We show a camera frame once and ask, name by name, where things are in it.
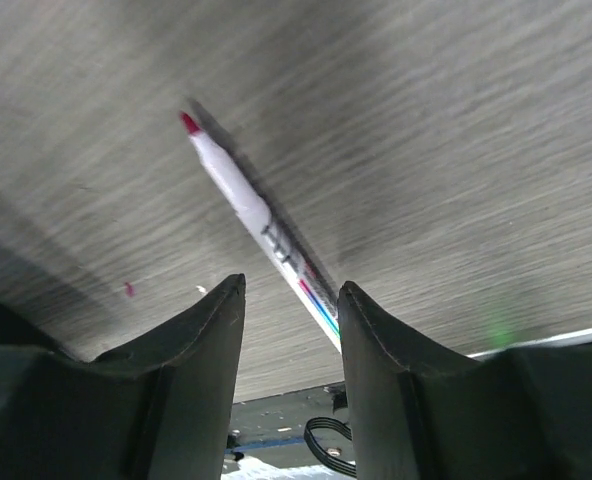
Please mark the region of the white red-tipped whiteboard marker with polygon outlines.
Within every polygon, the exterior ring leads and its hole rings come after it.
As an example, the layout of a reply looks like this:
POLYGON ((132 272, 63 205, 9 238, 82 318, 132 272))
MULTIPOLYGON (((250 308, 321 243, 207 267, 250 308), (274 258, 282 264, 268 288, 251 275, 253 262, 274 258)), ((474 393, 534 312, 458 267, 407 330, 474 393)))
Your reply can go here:
POLYGON ((336 298, 317 275, 304 251, 282 227, 229 153, 187 113, 179 114, 199 161, 233 208, 242 225, 285 279, 336 350, 341 349, 336 298))

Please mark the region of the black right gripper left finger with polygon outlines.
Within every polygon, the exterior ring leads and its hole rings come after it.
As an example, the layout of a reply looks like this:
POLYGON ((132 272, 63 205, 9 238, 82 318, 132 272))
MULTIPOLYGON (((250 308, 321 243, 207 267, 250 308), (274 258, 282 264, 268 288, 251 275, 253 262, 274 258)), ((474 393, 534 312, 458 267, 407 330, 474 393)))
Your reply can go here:
POLYGON ((245 318, 233 274, 84 362, 0 304, 0 479, 217 479, 245 318))

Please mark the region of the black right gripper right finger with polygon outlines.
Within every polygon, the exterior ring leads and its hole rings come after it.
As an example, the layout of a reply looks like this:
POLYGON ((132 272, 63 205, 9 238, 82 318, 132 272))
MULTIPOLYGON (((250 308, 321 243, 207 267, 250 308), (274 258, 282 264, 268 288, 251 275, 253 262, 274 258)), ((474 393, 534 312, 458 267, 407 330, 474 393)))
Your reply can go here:
POLYGON ((592 343, 459 354, 353 282, 338 298, 361 479, 592 479, 592 343))

